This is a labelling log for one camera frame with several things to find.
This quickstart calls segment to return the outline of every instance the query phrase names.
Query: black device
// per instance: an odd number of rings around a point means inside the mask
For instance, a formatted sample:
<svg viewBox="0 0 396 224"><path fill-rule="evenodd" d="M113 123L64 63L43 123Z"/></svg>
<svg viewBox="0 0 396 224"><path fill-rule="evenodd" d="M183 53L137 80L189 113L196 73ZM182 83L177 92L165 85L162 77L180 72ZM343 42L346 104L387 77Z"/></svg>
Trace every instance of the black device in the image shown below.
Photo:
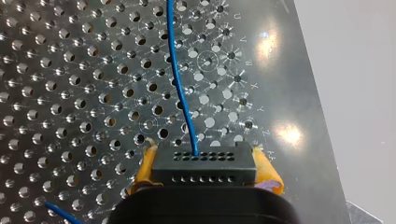
<svg viewBox="0 0 396 224"><path fill-rule="evenodd" d="M119 203L108 224L300 224L274 193L250 187L154 187Z"/></svg>

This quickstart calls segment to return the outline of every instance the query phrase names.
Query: blue wire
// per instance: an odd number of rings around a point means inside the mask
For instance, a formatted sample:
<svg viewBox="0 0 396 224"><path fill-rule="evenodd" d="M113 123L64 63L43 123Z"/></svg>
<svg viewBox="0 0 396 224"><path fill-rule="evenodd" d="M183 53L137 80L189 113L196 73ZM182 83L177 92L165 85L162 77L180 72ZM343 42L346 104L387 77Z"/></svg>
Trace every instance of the blue wire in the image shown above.
<svg viewBox="0 0 396 224"><path fill-rule="evenodd" d="M177 67L177 55L175 48L175 30L174 30L174 12L173 12L173 0L166 0L166 20L167 20L167 28L168 28L168 45L169 45L169 53L172 61L172 71L174 74L175 82L176 82L176 90L178 98L180 99L181 106L183 109L184 118L186 119L187 127L189 128L189 135L192 147L192 155L198 156L198 144L196 140L194 123L191 120L189 104L187 103L186 97L183 93L183 88L180 79L180 73L178 72Z"/></svg>
<svg viewBox="0 0 396 224"><path fill-rule="evenodd" d="M81 221L78 221L77 219L75 219L73 216L71 216L70 214L66 213L64 210L60 209L59 207L57 207L55 204L53 203L45 203L46 208L52 210L54 213L56 213L58 216L66 219L68 222L72 223L72 224L82 224Z"/></svg>

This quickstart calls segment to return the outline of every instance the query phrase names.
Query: white surface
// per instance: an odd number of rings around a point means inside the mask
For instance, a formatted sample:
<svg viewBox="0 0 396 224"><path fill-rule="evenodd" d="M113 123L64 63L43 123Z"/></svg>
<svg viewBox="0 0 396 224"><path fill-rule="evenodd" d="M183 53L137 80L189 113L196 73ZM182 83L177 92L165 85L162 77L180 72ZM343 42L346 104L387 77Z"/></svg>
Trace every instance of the white surface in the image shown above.
<svg viewBox="0 0 396 224"><path fill-rule="evenodd" d="M396 223L396 1L295 4L346 198Z"/></svg>

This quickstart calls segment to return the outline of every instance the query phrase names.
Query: hole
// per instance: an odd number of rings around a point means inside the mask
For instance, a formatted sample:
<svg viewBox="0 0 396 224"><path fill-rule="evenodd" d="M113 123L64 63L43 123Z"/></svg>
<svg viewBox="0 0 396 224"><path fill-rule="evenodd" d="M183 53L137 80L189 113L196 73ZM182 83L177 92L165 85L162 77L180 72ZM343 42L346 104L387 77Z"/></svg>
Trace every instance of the hole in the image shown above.
<svg viewBox="0 0 396 224"><path fill-rule="evenodd" d="M245 128L246 129L252 129L253 128L253 123L251 121L246 121L245 122Z"/></svg>
<svg viewBox="0 0 396 224"><path fill-rule="evenodd" d="M164 56L163 56L163 58L165 59L165 61L167 62L167 63L171 63L172 62L172 60L171 60L171 55L169 54L169 53L166 53Z"/></svg>
<svg viewBox="0 0 396 224"><path fill-rule="evenodd" d="M94 157L94 156L96 155L96 153L97 153L97 149L96 149L96 147L94 147L94 146L87 146L87 147L85 148L85 154L86 154L88 157Z"/></svg>
<svg viewBox="0 0 396 224"><path fill-rule="evenodd" d="M21 50L23 47L23 43L20 40L14 40L12 41L11 46L15 50Z"/></svg>
<svg viewBox="0 0 396 224"><path fill-rule="evenodd" d="M103 5L108 5L108 4L111 3L111 0L101 0L101 3L102 3Z"/></svg>
<svg viewBox="0 0 396 224"><path fill-rule="evenodd" d="M121 49L122 49L122 44L121 44L120 41L115 40L115 41L113 41L113 42L111 43L111 48L112 48L113 50L121 50Z"/></svg>
<svg viewBox="0 0 396 224"><path fill-rule="evenodd" d="M0 92L0 102L1 103L7 102L8 99L9 99L9 94L7 92L4 92L4 91Z"/></svg>
<svg viewBox="0 0 396 224"><path fill-rule="evenodd" d="M123 175L126 172L126 168L122 163L117 164L115 170L117 175Z"/></svg>
<svg viewBox="0 0 396 224"><path fill-rule="evenodd" d="M171 93L169 92L164 92L163 93L163 99L164 100L169 100L171 98Z"/></svg>
<svg viewBox="0 0 396 224"><path fill-rule="evenodd" d="M118 151L121 149L121 142L119 140L111 140L110 148L113 151Z"/></svg>
<svg viewBox="0 0 396 224"><path fill-rule="evenodd" d="M134 41L137 45L144 45L146 44L146 38L143 35L137 35L134 38Z"/></svg>
<svg viewBox="0 0 396 224"><path fill-rule="evenodd" d="M78 76L73 75L73 76L71 76L69 78L69 83L72 86L77 86L77 85L79 85L81 83L81 78L79 78Z"/></svg>
<svg viewBox="0 0 396 224"><path fill-rule="evenodd" d="M142 75L140 75L140 74L134 74L133 80L134 80L134 82L141 81L141 80L142 80Z"/></svg>
<svg viewBox="0 0 396 224"><path fill-rule="evenodd" d="M227 181L227 178L225 176L223 176L223 175L219 176L220 183L225 182L225 181Z"/></svg>
<svg viewBox="0 0 396 224"><path fill-rule="evenodd" d="M150 130L155 126L155 123L152 120L146 120L143 125L145 129Z"/></svg>
<svg viewBox="0 0 396 224"><path fill-rule="evenodd" d="M180 101L177 101L177 109L183 109L183 104Z"/></svg>
<svg viewBox="0 0 396 224"><path fill-rule="evenodd" d="M85 100L83 99L77 99L75 101L75 107L77 109L83 109L85 106L87 105L87 103L85 102Z"/></svg>
<svg viewBox="0 0 396 224"><path fill-rule="evenodd" d="M155 83L149 83L148 84L148 90L149 91L156 91L157 90L157 84L155 84Z"/></svg>
<svg viewBox="0 0 396 224"><path fill-rule="evenodd" d="M129 29L129 27L124 27L121 29L121 33L123 35L129 35L131 33L131 29Z"/></svg>
<svg viewBox="0 0 396 224"><path fill-rule="evenodd" d="M79 129L81 130L82 133L88 133L88 132L91 131L92 126L91 126L91 124L89 122L82 122L79 125Z"/></svg>
<svg viewBox="0 0 396 224"><path fill-rule="evenodd" d="M154 28L154 23L152 21L148 21L145 23L145 27L148 30L152 30Z"/></svg>
<svg viewBox="0 0 396 224"><path fill-rule="evenodd" d="M102 104L107 104L108 102L110 102L111 96L106 94L106 93L102 93L99 95L99 102Z"/></svg>
<svg viewBox="0 0 396 224"><path fill-rule="evenodd" d="M158 32L158 36L160 37L160 39L165 40L168 38L168 32L166 30L160 30Z"/></svg>
<svg viewBox="0 0 396 224"><path fill-rule="evenodd" d="M134 137L134 142L135 142L137 145L143 144L143 143L145 142L145 136L143 136L143 134L137 134L137 135Z"/></svg>
<svg viewBox="0 0 396 224"><path fill-rule="evenodd" d="M120 74L126 74L126 73L128 72L128 67L127 67L125 64L120 63L120 64L117 66L117 71L118 71Z"/></svg>
<svg viewBox="0 0 396 224"><path fill-rule="evenodd" d="M123 11L125 11L125 5L123 5L123 4L117 5L117 6L116 6L116 10L117 10L118 12L123 12Z"/></svg>
<svg viewBox="0 0 396 224"><path fill-rule="evenodd" d="M177 120L176 116L171 116L171 117L169 117L169 121L170 121L171 123L175 123L176 120Z"/></svg>
<svg viewBox="0 0 396 224"><path fill-rule="evenodd" d="M78 10L80 10L80 11L83 11L83 10L85 10L86 8L87 8L87 3L86 2L84 2L84 1L78 1L77 2L77 8L78 8Z"/></svg>
<svg viewBox="0 0 396 224"><path fill-rule="evenodd" d="M130 112L128 117L129 117L129 120L131 120L131 121L137 121L139 119L139 112L137 112L137 111Z"/></svg>
<svg viewBox="0 0 396 224"><path fill-rule="evenodd" d="M202 18L202 12L199 9L193 9L191 12L191 17L195 20L198 21Z"/></svg>
<svg viewBox="0 0 396 224"><path fill-rule="evenodd" d="M211 182L211 183L216 182L216 180L217 180L216 177L213 175L209 177L209 182Z"/></svg>
<svg viewBox="0 0 396 224"><path fill-rule="evenodd" d="M12 116L5 116L3 118L4 125L6 125L8 127L12 126L14 124L14 122L15 122L15 119Z"/></svg>
<svg viewBox="0 0 396 224"><path fill-rule="evenodd" d="M53 9L53 14L55 14L55 16L62 16L64 14L64 9L57 6Z"/></svg>
<svg viewBox="0 0 396 224"><path fill-rule="evenodd" d="M67 136L67 130L66 128L58 128L58 130L56 130L56 136L60 139L66 138Z"/></svg>
<svg viewBox="0 0 396 224"><path fill-rule="evenodd" d="M54 81L48 81L46 83L46 89L47 91L55 91L58 85Z"/></svg>
<svg viewBox="0 0 396 224"><path fill-rule="evenodd" d="M175 144L176 144L177 146L180 146L180 145L181 145L181 143L182 143L181 139L177 139L177 140L175 140Z"/></svg>
<svg viewBox="0 0 396 224"><path fill-rule="evenodd" d="M207 176L201 175L201 176L199 177L199 181L200 181L201 183L206 183L206 182L207 182Z"/></svg>
<svg viewBox="0 0 396 224"><path fill-rule="evenodd" d="M22 95L24 97L30 97L33 95L33 88L32 87L23 87L22 89Z"/></svg>
<svg viewBox="0 0 396 224"><path fill-rule="evenodd" d="M139 105L146 105L149 100L146 97L140 97L137 102L139 103Z"/></svg>
<svg viewBox="0 0 396 224"><path fill-rule="evenodd" d="M20 162L16 163L14 165L14 173L17 175L21 175L21 174L23 174L23 172L24 172L23 163L20 163Z"/></svg>
<svg viewBox="0 0 396 224"><path fill-rule="evenodd" d="M228 58L228 59L231 59L231 60L232 60L232 59L234 59L234 58L235 58L235 56L236 56L236 55L235 55L235 53L234 53L234 52L232 52L232 51L231 51L231 52L229 52L229 53L227 53L227 58Z"/></svg>
<svg viewBox="0 0 396 224"><path fill-rule="evenodd" d="M160 16L163 15L163 8L162 8L162 7L154 7L154 8L152 9L152 13L153 13L155 16L160 17Z"/></svg>
<svg viewBox="0 0 396 224"><path fill-rule="evenodd" d="M140 0L139 1L140 6L146 7L149 5L149 0Z"/></svg>
<svg viewBox="0 0 396 224"><path fill-rule="evenodd" d="M151 67L151 60L150 59L143 59L141 62L143 68L150 68Z"/></svg>
<svg viewBox="0 0 396 224"><path fill-rule="evenodd" d="M248 104L248 100L245 99L245 98L241 98L241 99L239 99L239 104L240 105L247 105Z"/></svg>
<svg viewBox="0 0 396 224"><path fill-rule="evenodd" d="M139 12L133 12L129 15L129 19L131 21L140 21L140 13Z"/></svg>
<svg viewBox="0 0 396 224"><path fill-rule="evenodd" d="M35 120L38 118L38 112L35 110L29 110L29 112L27 112L27 118L29 120Z"/></svg>
<svg viewBox="0 0 396 224"><path fill-rule="evenodd" d="M106 33L97 34L97 35L96 35L96 39L97 39L98 41L104 41L104 40L107 39L107 34L106 34Z"/></svg>
<svg viewBox="0 0 396 224"><path fill-rule="evenodd" d="M102 174L102 171L100 171L100 170L95 169L91 172L91 179L94 181L98 181L98 180L102 179L102 177L103 177L103 174Z"/></svg>
<svg viewBox="0 0 396 224"><path fill-rule="evenodd" d="M158 53L160 51L160 47L158 47L157 45L153 45L150 47L150 50L152 53Z"/></svg>
<svg viewBox="0 0 396 224"><path fill-rule="evenodd" d="M95 46L90 46L88 48L88 55L90 55L91 57L96 57L99 54L99 50L97 47Z"/></svg>
<svg viewBox="0 0 396 224"><path fill-rule="evenodd" d="M40 159L38 159L37 161L37 165L39 168L44 169L47 168L50 164L49 159L45 158L45 157L41 157Z"/></svg>
<svg viewBox="0 0 396 224"><path fill-rule="evenodd" d="M107 127L114 127L114 125L116 125L116 122L117 121L115 119L111 118L111 117L106 117L105 118L105 125Z"/></svg>
<svg viewBox="0 0 396 224"><path fill-rule="evenodd" d="M230 176L227 178L227 181L228 181L229 183L235 182L235 176L230 175Z"/></svg>
<svg viewBox="0 0 396 224"><path fill-rule="evenodd" d="M156 105L155 107L154 107L154 114L155 115L161 115L161 113L163 112L163 107L162 106L160 106L160 105Z"/></svg>
<svg viewBox="0 0 396 224"><path fill-rule="evenodd" d="M71 53L70 51L67 51L64 54L64 60L67 61L68 63L73 62L75 59L76 59L76 56L73 53Z"/></svg>
<svg viewBox="0 0 396 224"><path fill-rule="evenodd" d="M134 157L134 151L133 150L128 150L126 153L126 158L131 159Z"/></svg>
<svg viewBox="0 0 396 224"><path fill-rule="evenodd" d="M75 19L77 18L77 16L74 17L70 17L73 21L76 21ZM84 23L82 24L82 32L84 32L85 34L88 34L90 32L93 31L93 26L90 23Z"/></svg>
<svg viewBox="0 0 396 224"><path fill-rule="evenodd" d="M44 182L43 184L43 190L46 191L47 193L52 192L55 189L52 181L48 180Z"/></svg>
<svg viewBox="0 0 396 224"><path fill-rule="evenodd" d="M69 151L62 153L62 161L63 162L70 162L73 160L73 154Z"/></svg>
<svg viewBox="0 0 396 224"><path fill-rule="evenodd" d="M84 171L86 168L87 168L87 163L85 162L85 161L79 161L78 163L77 163L77 169L79 170L79 171Z"/></svg>
<svg viewBox="0 0 396 224"><path fill-rule="evenodd" d="M59 31L59 37L60 37L61 39L67 39L67 38L69 38L69 36L70 36L70 32L68 32L67 30L61 29L61 30Z"/></svg>
<svg viewBox="0 0 396 224"><path fill-rule="evenodd" d="M106 26L107 27L115 27L117 25L117 21L114 17L106 19Z"/></svg>
<svg viewBox="0 0 396 224"><path fill-rule="evenodd" d="M50 108L50 112L51 112L53 115L59 115L59 114L62 113L62 107L61 107L60 105L53 105L53 106Z"/></svg>
<svg viewBox="0 0 396 224"><path fill-rule="evenodd" d="M124 97L132 97L134 95L134 90L132 89L124 89L122 91L122 94L124 95Z"/></svg>

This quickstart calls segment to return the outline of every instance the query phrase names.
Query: perforated metal sheet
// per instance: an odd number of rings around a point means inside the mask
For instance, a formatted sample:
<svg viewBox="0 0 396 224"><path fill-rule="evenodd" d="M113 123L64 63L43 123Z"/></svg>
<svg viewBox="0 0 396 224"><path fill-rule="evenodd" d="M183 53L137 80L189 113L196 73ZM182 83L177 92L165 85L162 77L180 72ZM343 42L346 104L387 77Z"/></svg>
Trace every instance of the perforated metal sheet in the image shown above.
<svg viewBox="0 0 396 224"><path fill-rule="evenodd" d="M188 144L165 2L2 0L0 221L106 223L146 137ZM304 223L348 223L294 4L176 1L179 67L200 145L262 146Z"/></svg>

